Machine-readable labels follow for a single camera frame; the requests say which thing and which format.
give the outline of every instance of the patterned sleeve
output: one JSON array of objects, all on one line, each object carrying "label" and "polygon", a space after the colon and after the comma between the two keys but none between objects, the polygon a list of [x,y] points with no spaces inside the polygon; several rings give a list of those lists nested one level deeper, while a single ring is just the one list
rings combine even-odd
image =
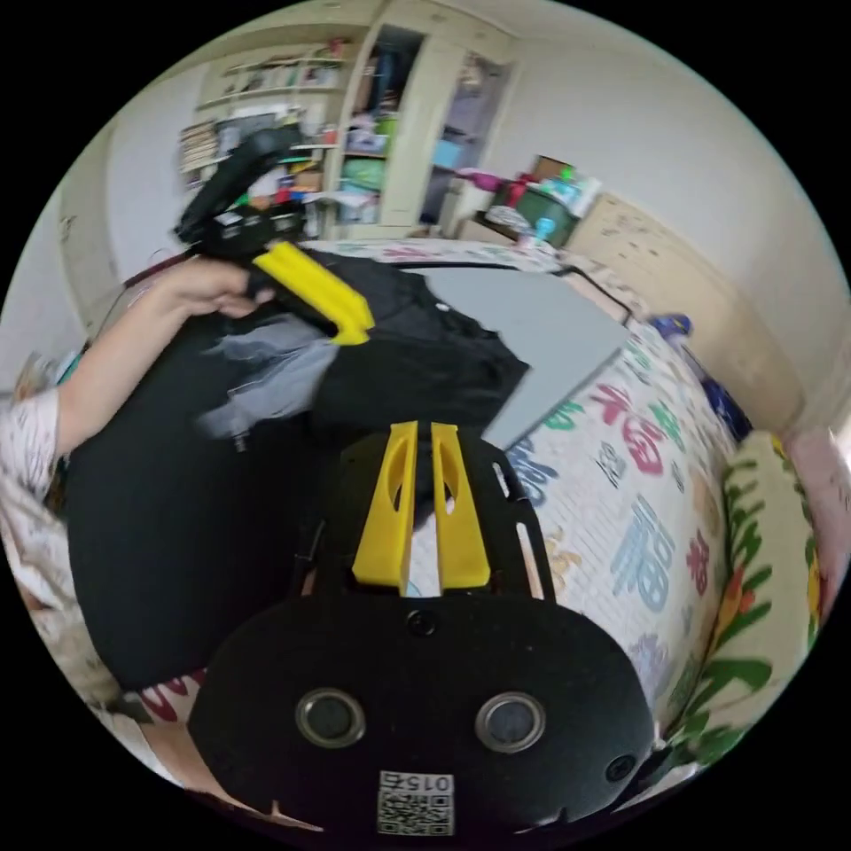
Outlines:
[{"label": "patterned sleeve", "polygon": [[0,413],[0,466],[39,502],[53,478],[58,417],[56,389]]}]

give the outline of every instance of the gray cloth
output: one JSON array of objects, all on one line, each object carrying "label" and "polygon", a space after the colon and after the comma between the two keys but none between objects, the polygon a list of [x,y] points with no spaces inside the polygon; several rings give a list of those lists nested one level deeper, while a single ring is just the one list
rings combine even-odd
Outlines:
[{"label": "gray cloth", "polygon": [[216,439],[238,438],[262,420],[309,410],[338,351],[311,325],[288,315],[275,316],[248,334],[223,337],[210,355],[257,363],[261,368],[228,392],[228,402],[204,414],[200,427]]}]

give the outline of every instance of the camera lens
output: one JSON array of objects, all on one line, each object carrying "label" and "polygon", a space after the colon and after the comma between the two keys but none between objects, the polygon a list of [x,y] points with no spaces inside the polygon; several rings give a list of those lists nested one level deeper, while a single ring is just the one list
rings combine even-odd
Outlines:
[{"label": "camera lens", "polygon": [[476,715],[479,741],[496,753],[518,753],[531,747],[543,734],[543,707],[535,698],[507,691],[488,700]]},{"label": "camera lens", "polygon": [[361,705],[338,689],[316,689],[296,707],[295,722],[301,735],[318,747],[348,747],[366,731]]}]

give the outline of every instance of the bed sheet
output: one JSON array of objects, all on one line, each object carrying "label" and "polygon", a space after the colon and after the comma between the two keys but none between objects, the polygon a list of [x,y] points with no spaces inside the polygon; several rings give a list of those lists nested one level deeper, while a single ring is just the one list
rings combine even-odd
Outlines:
[{"label": "bed sheet", "polygon": [[[675,352],[648,325],[632,331],[508,457],[559,603],[623,647],[664,730],[691,694],[728,574],[721,476],[734,446]],[[433,519],[410,564],[412,593],[436,594]]]}]

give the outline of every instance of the gray panel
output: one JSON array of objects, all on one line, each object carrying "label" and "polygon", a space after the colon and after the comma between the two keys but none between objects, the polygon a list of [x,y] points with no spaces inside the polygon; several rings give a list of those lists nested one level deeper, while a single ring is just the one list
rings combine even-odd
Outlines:
[{"label": "gray panel", "polygon": [[508,449],[580,389],[621,349],[629,331],[570,284],[514,269],[409,269],[461,313],[496,331],[531,369],[485,439]]}]

